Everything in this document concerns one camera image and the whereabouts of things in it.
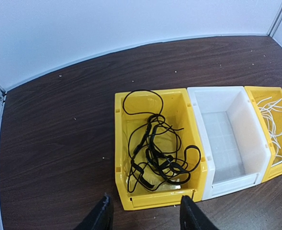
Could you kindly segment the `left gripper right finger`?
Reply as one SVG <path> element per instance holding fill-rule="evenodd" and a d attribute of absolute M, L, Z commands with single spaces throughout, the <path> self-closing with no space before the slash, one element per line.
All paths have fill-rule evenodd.
<path fill-rule="evenodd" d="M 180 229 L 181 230 L 218 230 L 210 219 L 185 195 L 180 202 Z"/>

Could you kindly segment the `yellow bin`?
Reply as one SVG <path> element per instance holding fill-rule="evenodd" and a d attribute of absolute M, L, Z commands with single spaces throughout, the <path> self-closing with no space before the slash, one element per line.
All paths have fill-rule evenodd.
<path fill-rule="evenodd" d="M 115 95 L 115 183 L 125 210 L 202 199 L 207 163 L 187 90 Z"/>
<path fill-rule="evenodd" d="M 271 151 L 263 182 L 282 175 L 282 88 L 246 86 Z"/>

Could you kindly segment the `white bin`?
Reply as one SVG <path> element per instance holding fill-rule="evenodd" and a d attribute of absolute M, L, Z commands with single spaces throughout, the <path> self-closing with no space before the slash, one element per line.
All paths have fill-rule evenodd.
<path fill-rule="evenodd" d="M 262 182 L 271 151 L 243 86 L 189 87 L 208 173 L 203 200 Z"/>

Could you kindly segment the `right frame post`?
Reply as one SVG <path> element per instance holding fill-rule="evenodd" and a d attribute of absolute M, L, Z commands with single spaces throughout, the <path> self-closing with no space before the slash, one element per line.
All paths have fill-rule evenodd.
<path fill-rule="evenodd" d="M 275 35 L 277 29 L 279 28 L 280 24 L 282 22 L 282 3 L 276 13 L 275 18 L 273 19 L 273 22 L 268 30 L 268 32 L 266 33 L 267 36 L 273 38 L 273 36 Z"/>

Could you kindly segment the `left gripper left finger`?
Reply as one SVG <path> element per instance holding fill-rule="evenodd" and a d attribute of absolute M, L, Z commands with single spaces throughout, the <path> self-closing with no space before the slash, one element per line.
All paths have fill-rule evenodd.
<path fill-rule="evenodd" d="M 112 198 L 104 195 L 75 230 L 112 230 L 114 207 Z"/>

